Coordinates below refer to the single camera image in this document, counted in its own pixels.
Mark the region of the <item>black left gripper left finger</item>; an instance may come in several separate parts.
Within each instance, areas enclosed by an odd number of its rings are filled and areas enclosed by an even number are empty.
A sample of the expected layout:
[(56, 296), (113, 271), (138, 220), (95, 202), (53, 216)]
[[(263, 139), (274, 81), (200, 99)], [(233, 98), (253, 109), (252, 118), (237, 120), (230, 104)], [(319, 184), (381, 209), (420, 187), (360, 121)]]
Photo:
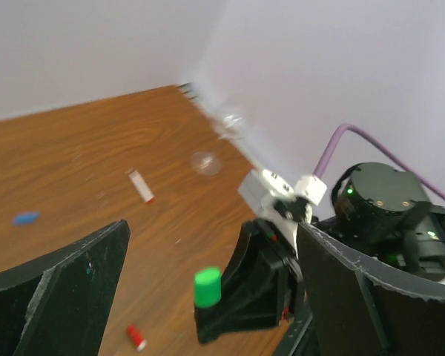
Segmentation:
[(97, 355), (129, 240), (120, 220), (0, 272), (0, 355)]

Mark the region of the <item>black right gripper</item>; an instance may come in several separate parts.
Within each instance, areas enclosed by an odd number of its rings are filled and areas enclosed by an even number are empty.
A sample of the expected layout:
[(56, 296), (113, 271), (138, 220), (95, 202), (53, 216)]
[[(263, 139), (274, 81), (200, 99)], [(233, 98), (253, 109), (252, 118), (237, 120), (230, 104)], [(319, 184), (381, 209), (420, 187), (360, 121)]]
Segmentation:
[(302, 318), (306, 289), (300, 264), (274, 223), (244, 222), (228, 265), (218, 269), (223, 334), (270, 329)]

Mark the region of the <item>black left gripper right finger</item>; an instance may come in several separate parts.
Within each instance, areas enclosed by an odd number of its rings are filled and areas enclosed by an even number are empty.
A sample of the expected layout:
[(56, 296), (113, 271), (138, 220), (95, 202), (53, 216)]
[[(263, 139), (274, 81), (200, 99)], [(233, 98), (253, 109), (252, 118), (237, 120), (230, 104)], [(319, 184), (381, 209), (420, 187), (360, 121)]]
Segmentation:
[(297, 250), (322, 355), (445, 355), (445, 285), (305, 223)]

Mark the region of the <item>green highlighter cap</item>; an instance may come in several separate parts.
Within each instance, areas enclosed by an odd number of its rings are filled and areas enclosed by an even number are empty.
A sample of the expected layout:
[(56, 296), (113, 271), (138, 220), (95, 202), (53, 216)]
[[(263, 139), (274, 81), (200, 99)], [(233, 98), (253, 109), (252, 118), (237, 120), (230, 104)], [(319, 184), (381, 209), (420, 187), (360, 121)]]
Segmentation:
[(221, 271), (207, 267), (194, 275), (194, 305), (205, 309), (216, 305), (222, 297)]

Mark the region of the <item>black green highlighter pen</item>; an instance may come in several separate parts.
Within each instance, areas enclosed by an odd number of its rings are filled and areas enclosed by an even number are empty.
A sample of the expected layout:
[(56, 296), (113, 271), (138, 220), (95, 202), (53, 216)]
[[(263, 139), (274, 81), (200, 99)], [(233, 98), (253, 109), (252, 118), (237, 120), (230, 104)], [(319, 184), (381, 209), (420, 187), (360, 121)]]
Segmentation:
[(222, 311), (220, 303), (209, 307), (194, 305), (194, 321), (200, 345), (212, 343), (223, 334), (225, 319)]

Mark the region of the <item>blue pen cap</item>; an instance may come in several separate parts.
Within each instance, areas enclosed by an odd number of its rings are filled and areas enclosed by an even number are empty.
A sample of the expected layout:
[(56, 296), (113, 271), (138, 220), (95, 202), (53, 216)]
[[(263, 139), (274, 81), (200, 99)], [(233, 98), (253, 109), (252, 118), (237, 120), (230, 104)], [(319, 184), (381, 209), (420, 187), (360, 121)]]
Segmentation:
[(13, 218), (13, 225), (18, 226), (34, 223), (39, 218), (39, 216), (40, 213), (38, 211), (17, 214)]

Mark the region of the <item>white red pen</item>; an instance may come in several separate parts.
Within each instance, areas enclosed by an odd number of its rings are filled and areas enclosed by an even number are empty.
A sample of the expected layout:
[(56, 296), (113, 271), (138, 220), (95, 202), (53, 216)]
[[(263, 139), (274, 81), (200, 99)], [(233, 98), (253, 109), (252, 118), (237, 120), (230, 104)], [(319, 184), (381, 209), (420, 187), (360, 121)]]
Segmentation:
[(141, 196), (142, 200), (147, 204), (153, 202), (154, 194), (152, 190), (148, 187), (142, 175), (138, 171), (134, 170), (130, 172), (128, 176), (133, 186), (135, 187), (136, 191)]

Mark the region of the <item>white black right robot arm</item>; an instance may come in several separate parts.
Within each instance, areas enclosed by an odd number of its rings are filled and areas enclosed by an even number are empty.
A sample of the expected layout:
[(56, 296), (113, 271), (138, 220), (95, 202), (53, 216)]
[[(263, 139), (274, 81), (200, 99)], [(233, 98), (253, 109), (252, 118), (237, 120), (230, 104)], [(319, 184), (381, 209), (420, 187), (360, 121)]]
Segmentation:
[(445, 355), (445, 208), (411, 172), (350, 167), (329, 195), (253, 170), (239, 188), (255, 213), (224, 270), (194, 276), (197, 339), (289, 329), (276, 355)]

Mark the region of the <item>red pen cap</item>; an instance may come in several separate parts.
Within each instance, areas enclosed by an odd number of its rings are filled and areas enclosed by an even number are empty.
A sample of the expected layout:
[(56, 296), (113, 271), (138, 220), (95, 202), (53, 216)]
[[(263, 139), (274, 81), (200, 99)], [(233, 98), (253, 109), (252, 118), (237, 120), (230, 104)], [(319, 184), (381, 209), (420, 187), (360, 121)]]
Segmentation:
[(127, 326), (126, 333), (138, 352), (141, 352), (146, 347), (147, 340), (135, 325)]

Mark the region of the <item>clear wine glass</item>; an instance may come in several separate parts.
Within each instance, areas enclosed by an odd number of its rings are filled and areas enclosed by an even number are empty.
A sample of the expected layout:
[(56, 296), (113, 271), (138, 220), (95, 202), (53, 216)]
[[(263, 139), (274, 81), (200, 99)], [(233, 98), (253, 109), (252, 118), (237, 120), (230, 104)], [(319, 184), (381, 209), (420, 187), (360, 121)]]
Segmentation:
[(208, 148), (194, 153), (190, 163), (198, 174), (211, 177), (223, 168), (221, 148), (229, 144), (237, 145), (248, 133), (248, 113), (240, 105), (221, 105), (208, 117), (208, 123), (215, 134), (215, 140)]

